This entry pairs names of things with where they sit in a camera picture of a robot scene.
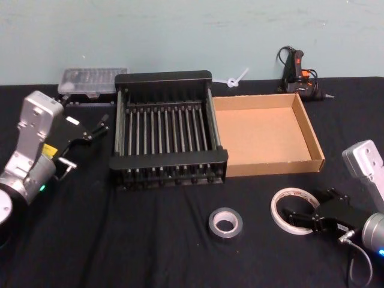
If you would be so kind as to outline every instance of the open cardboard tray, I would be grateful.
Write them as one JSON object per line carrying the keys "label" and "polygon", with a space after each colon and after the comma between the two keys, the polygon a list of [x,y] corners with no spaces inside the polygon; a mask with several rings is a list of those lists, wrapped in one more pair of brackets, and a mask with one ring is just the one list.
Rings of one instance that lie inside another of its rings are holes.
{"label": "open cardboard tray", "polygon": [[325,158],[297,94],[214,97],[227,176],[319,172]]}

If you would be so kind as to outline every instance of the wall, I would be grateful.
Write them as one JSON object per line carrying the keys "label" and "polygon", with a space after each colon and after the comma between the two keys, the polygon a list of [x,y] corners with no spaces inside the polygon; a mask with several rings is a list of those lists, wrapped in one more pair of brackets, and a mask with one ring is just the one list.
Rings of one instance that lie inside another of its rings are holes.
{"label": "wall", "polygon": [[287,44],[320,77],[382,76],[383,32],[382,0],[0,0],[0,85],[66,67],[276,79]]}

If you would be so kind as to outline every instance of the tape roll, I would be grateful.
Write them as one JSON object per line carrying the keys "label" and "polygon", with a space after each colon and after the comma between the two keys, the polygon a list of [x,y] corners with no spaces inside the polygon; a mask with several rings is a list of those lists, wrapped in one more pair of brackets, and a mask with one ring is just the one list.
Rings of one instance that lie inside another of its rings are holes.
{"label": "tape roll", "polygon": [[[229,231],[223,231],[217,227],[217,224],[221,221],[231,222],[233,228]],[[218,239],[227,240],[238,236],[242,230],[242,218],[233,209],[219,208],[212,212],[208,220],[209,230],[212,235]]]}
{"label": "tape roll", "polygon": [[280,190],[275,194],[271,201],[271,215],[275,223],[282,228],[284,231],[294,234],[294,235],[307,235],[312,233],[312,229],[296,227],[288,224],[277,212],[277,202],[279,202],[282,198],[287,196],[296,196],[300,197],[307,202],[309,202],[314,209],[316,209],[320,203],[319,201],[310,193],[305,190],[299,188],[285,188]]}
{"label": "tape roll", "polygon": [[0,190],[0,224],[9,219],[12,208],[11,197],[6,192]]}

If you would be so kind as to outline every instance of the black metal rack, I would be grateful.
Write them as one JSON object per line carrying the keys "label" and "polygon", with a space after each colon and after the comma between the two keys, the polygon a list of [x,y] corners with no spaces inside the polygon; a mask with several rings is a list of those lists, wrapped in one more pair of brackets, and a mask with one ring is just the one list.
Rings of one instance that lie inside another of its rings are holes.
{"label": "black metal rack", "polygon": [[220,145],[208,71],[120,74],[110,168],[127,188],[222,183]]}

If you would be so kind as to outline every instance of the table surface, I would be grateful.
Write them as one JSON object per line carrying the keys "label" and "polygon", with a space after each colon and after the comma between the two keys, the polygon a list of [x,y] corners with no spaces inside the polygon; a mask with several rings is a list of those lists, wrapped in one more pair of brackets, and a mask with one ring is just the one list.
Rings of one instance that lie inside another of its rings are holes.
{"label": "table surface", "polygon": [[[231,89],[215,84],[213,94],[270,94],[277,83],[244,81]],[[335,96],[305,104],[326,158],[320,173],[121,192],[108,181],[113,133],[90,149],[77,148],[76,172],[40,194],[18,237],[0,250],[0,286],[345,287],[346,247],[332,235],[288,234],[269,212],[273,195],[285,187],[336,187],[351,196],[352,205],[376,210],[367,189],[349,175],[341,152],[372,139],[384,155],[384,78],[320,79],[320,84]],[[55,85],[0,87],[0,167],[17,141],[22,100],[36,89],[57,95]],[[66,113],[91,128],[114,108],[69,106]],[[232,244],[213,241],[206,228],[209,214],[220,207],[238,211],[244,222]],[[383,287],[383,260],[371,258],[370,287]],[[356,268],[357,279],[365,281],[364,263]]]}

